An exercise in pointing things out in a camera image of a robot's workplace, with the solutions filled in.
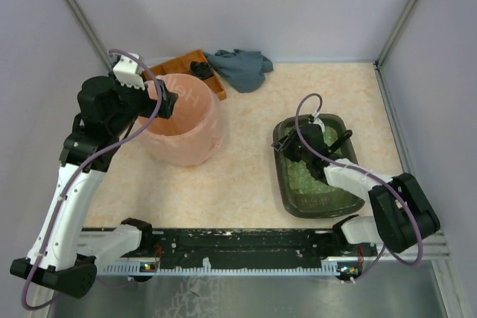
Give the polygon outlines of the black litter scoop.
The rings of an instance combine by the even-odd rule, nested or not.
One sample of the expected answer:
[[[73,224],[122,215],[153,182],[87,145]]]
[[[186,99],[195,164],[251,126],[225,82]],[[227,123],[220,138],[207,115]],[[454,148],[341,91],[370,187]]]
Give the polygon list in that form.
[[[285,141],[284,138],[290,132],[291,131],[286,133],[282,138],[277,139],[272,143],[271,146],[275,151],[278,151],[278,152],[282,153],[281,147],[282,147],[282,144]],[[343,134],[337,136],[335,139],[332,139],[331,142],[328,144],[326,142],[326,139],[328,137],[325,136],[325,134],[323,133],[323,137],[324,137],[324,156],[328,156],[331,153],[336,153],[344,145],[344,143],[351,137],[352,134],[353,134],[353,132],[351,130],[345,130]]]

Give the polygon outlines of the dark litter box tray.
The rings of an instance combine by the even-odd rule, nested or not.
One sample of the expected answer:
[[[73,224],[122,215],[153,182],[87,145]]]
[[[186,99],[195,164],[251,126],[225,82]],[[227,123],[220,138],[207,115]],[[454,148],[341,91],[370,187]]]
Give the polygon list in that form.
[[[326,126],[326,142],[348,130],[342,119],[333,114],[322,114]],[[356,164],[357,158],[351,137],[335,153],[340,158]],[[354,214],[364,206],[364,200],[343,190],[316,180],[309,173],[305,162],[292,162],[283,153],[274,151],[277,180],[285,210],[295,217],[315,219]]]

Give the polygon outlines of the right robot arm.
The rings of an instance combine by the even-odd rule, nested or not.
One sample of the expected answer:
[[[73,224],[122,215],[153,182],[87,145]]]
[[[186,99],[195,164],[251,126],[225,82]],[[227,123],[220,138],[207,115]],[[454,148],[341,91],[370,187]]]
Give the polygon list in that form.
[[[401,253],[440,230],[440,220],[417,179],[410,173],[375,174],[338,154],[352,132],[332,144],[325,142],[322,126],[293,127],[273,143],[276,152],[302,162],[313,179],[369,202],[370,217],[353,217],[341,224],[350,244],[383,244]]]

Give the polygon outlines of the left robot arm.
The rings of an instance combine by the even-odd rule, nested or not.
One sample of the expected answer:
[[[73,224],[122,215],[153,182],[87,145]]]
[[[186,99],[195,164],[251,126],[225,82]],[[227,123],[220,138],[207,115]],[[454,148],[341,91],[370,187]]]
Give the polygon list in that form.
[[[66,296],[81,298],[95,283],[98,271],[123,255],[150,249],[152,226],[127,218],[106,237],[78,249],[78,241],[91,199],[118,149],[138,134],[123,137],[139,116],[149,121],[169,119],[178,95],[163,80],[153,80],[157,98],[146,84],[139,88],[120,84],[109,76],[91,77],[77,95],[80,112],[63,143],[57,185],[45,222],[31,250],[13,260],[10,273],[25,280],[22,299],[30,283]]]

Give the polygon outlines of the pink bag-lined trash bin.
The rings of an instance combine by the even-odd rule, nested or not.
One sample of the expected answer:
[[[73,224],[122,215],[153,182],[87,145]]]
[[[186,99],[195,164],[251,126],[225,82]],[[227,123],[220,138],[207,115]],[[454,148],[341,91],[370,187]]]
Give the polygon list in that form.
[[[224,139],[221,101],[202,80],[189,74],[167,74],[159,79],[178,99],[172,116],[154,119],[139,135],[139,142],[156,159],[173,165],[205,162]]]

